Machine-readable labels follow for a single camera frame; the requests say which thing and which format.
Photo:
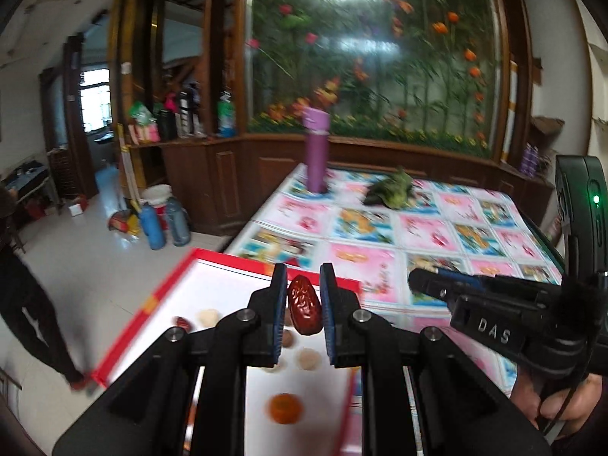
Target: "blue bottle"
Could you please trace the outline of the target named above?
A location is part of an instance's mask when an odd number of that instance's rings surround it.
[[[142,206],[142,212],[139,214],[139,223],[148,237],[148,243],[152,250],[160,250],[165,246],[165,233],[160,227],[160,220],[156,210],[150,204]]]
[[[171,229],[173,245],[183,247],[190,243],[192,236],[188,227],[186,211],[175,197],[169,197],[166,201],[165,217],[169,229]]]

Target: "window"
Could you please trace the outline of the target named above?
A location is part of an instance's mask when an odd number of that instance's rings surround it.
[[[82,74],[80,80],[80,101],[84,132],[103,129],[112,121],[110,109],[110,86],[107,68],[90,70]]]

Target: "person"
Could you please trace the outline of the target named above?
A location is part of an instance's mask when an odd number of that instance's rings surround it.
[[[552,420],[560,410],[569,389],[540,401],[534,392],[530,373],[518,367],[518,378],[513,386],[511,401],[538,428],[539,415]],[[600,456],[606,454],[606,427],[608,427],[608,379],[589,374],[575,391],[564,413],[565,420],[560,436],[552,444],[553,454],[560,456]]]
[[[16,208],[16,198],[16,191],[9,191],[0,185],[0,315],[32,356],[62,374],[73,390],[82,390],[87,378],[74,367],[57,324],[55,308],[10,246],[8,217]],[[38,338],[24,309],[38,322],[44,341]]]

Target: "floral glass mural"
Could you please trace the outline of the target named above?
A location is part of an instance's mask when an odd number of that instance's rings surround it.
[[[500,50],[494,0],[250,0],[250,132],[332,135],[490,156]]]

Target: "white bucket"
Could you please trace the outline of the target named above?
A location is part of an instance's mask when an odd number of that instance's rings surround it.
[[[141,198],[143,202],[148,202],[152,207],[159,208],[166,205],[166,201],[171,197],[171,194],[170,185],[155,185],[144,190],[141,193]]]

